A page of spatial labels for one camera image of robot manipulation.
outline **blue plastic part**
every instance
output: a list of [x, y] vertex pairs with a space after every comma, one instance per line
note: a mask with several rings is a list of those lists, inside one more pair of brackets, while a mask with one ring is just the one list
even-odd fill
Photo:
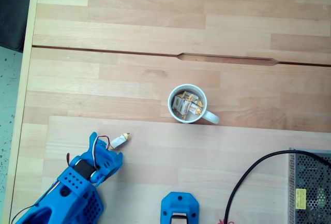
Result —
[[80, 159], [93, 166], [92, 144], [97, 137], [94, 132], [89, 138], [89, 149], [82, 156], [75, 157], [69, 167], [57, 178], [58, 185], [37, 204], [31, 207], [19, 220], [18, 224], [95, 224], [103, 212], [96, 186], [113, 175], [123, 164], [122, 153], [109, 151], [106, 143], [97, 141], [96, 160], [99, 169], [90, 180], [83, 178], [72, 167]]
[[199, 203], [190, 194], [171, 192], [161, 202], [161, 224], [170, 224], [174, 213], [186, 214], [188, 224], [199, 223]]
[[[89, 137], [89, 148], [87, 152], [83, 153], [81, 156], [76, 156], [71, 162], [70, 166], [73, 167], [80, 159], [84, 159], [90, 165], [94, 165], [92, 157], [92, 147], [95, 139], [97, 138], [97, 133], [93, 132]], [[96, 144], [96, 162], [99, 169], [92, 175], [90, 182], [96, 184], [98, 187], [104, 182], [109, 176], [116, 173], [123, 164], [123, 154], [117, 154], [114, 151], [109, 151], [106, 149], [107, 144], [102, 140], [98, 139]]]

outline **floor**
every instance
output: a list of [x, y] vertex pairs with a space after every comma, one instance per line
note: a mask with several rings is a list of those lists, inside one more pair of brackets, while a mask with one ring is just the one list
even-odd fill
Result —
[[22, 55], [0, 47], [0, 219], [6, 189]]

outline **yellow label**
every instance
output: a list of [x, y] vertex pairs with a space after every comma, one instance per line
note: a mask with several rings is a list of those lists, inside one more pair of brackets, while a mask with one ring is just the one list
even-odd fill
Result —
[[295, 190], [295, 208], [297, 210], [306, 209], [306, 189], [296, 189]]

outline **coffee mug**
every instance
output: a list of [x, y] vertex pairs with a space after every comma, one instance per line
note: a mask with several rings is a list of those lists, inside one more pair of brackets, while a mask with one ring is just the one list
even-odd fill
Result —
[[[187, 91], [189, 93], [192, 93], [192, 94], [198, 96], [198, 98], [201, 100], [203, 108], [202, 108], [202, 113], [200, 115], [195, 115], [189, 111], [186, 115], [185, 120], [182, 120], [173, 112], [172, 104], [174, 102], [175, 96], [184, 91]], [[204, 118], [205, 120], [207, 120], [209, 122], [218, 124], [219, 117], [214, 115], [213, 113], [210, 113], [209, 111], [207, 111], [207, 106], [208, 106], [208, 102], [207, 102], [207, 97], [206, 97], [205, 93], [199, 87], [197, 87], [193, 84], [182, 84], [182, 85], [176, 87], [173, 91], [171, 91], [169, 98], [168, 98], [168, 108], [169, 108], [171, 115], [176, 120], [178, 120], [179, 122], [182, 122], [182, 123], [192, 123], [192, 122], [196, 122], [200, 118]]]

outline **candy wrapper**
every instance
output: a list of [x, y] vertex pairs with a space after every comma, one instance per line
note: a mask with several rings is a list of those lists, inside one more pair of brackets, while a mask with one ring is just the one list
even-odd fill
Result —
[[198, 105], [200, 108], [203, 107], [203, 104], [200, 101], [200, 99], [198, 98], [198, 96], [196, 96], [192, 93], [184, 91], [183, 93], [179, 93], [177, 96], [182, 98], [182, 99], [185, 99], [187, 101], [193, 102], [194, 104]]
[[191, 112], [197, 116], [200, 116], [202, 113], [203, 104], [201, 103], [198, 96], [184, 91], [179, 93], [174, 98], [172, 109], [176, 115], [182, 120], [186, 119], [188, 112]]
[[195, 105], [193, 102], [190, 106], [190, 108], [188, 109], [188, 111], [190, 111], [191, 113], [200, 116], [202, 113], [202, 108], [200, 108], [198, 105]]

